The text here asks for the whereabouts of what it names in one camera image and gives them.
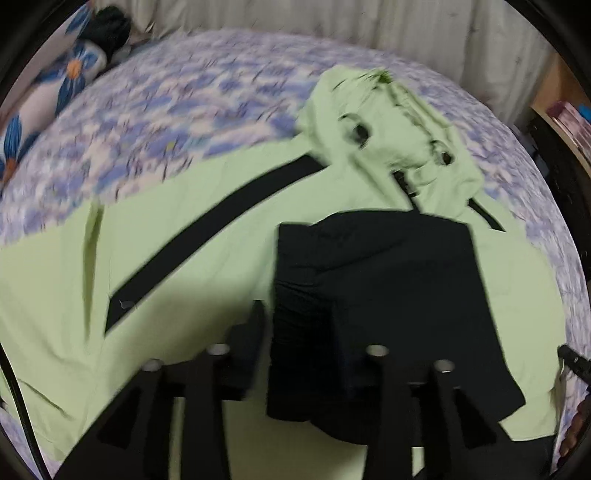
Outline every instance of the blue flower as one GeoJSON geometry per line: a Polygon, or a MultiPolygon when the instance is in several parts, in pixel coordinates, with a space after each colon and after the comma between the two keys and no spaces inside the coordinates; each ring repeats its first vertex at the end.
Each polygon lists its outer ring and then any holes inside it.
{"type": "Polygon", "coordinates": [[[73,31],[78,30],[79,28],[82,30],[90,21],[91,14],[92,12],[90,11],[90,8],[88,8],[88,5],[83,5],[80,7],[70,22],[70,25],[68,25],[66,28],[66,35],[71,34],[73,31]]]}
{"type": "Polygon", "coordinates": [[[2,183],[8,182],[14,175],[18,163],[29,151],[35,140],[39,136],[39,132],[33,132],[22,143],[22,122],[21,118],[16,114],[6,128],[6,136],[4,137],[4,150],[0,154],[0,178],[2,183]]]}
{"type": "Polygon", "coordinates": [[[77,42],[70,52],[39,74],[38,83],[52,82],[65,76],[57,95],[56,116],[84,89],[86,78],[83,73],[91,69],[98,59],[94,52],[85,49],[82,42],[77,42]]]}

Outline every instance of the black folded fabric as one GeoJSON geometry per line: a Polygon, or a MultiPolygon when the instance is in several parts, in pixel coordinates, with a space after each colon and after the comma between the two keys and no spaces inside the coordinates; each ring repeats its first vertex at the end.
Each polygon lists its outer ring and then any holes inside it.
{"type": "Polygon", "coordinates": [[[127,42],[130,32],[131,20],[111,5],[90,19],[79,38],[100,47],[106,53],[107,61],[111,61],[113,54],[127,42]]]}
{"type": "Polygon", "coordinates": [[[347,415],[378,381],[358,375],[371,344],[387,346],[401,369],[452,360],[464,392],[491,419],[525,404],[466,225],[417,212],[338,213],[281,225],[277,255],[269,416],[318,420],[335,399],[347,415]]]}

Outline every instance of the purple floral pattern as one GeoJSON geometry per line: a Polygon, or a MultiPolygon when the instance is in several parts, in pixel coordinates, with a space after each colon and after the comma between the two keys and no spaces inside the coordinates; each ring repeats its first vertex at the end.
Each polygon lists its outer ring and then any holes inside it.
{"type": "MultiPolygon", "coordinates": [[[[0,203],[0,242],[63,221],[82,201],[136,193],[238,147],[291,137],[335,64],[386,67],[454,123],[489,195],[523,220],[556,272],[572,347],[591,356],[577,251],[541,174],[511,131],[449,79],[390,53],[249,31],[174,34],[84,90],[34,144],[0,203]]],[[[567,377],[560,432],[585,395],[567,377]]]]}

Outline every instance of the zipper pull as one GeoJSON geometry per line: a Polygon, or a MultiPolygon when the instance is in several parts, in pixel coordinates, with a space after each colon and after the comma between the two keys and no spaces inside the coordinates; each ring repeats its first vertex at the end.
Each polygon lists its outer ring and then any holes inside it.
{"type": "Polygon", "coordinates": [[[398,183],[398,186],[400,187],[400,189],[408,197],[408,201],[410,202],[411,206],[413,207],[413,210],[418,211],[418,206],[415,203],[415,201],[413,200],[413,198],[415,198],[417,196],[417,192],[410,191],[410,187],[408,185],[408,182],[406,181],[406,178],[404,177],[404,172],[402,170],[396,170],[396,171],[392,172],[392,176],[393,176],[394,180],[396,180],[396,183],[398,183]]]}

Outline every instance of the pillow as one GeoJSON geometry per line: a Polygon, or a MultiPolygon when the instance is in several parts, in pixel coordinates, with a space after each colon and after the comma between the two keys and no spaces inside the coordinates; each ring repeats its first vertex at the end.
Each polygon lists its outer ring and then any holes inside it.
{"type": "Polygon", "coordinates": [[[39,74],[0,131],[0,191],[39,134],[105,66],[105,52],[92,42],[78,41],[39,74]]]}
{"type": "Polygon", "coordinates": [[[92,2],[84,4],[66,22],[59,27],[51,37],[41,46],[25,69],[19,75],[10,92],[0,106],[0,118],[9,115],[11,109],[16,105],[22,95],[39,75],[42,69],[50,65],[56,58],[67,52],[78,35],[84,29],[92,16],[92,2]]]}

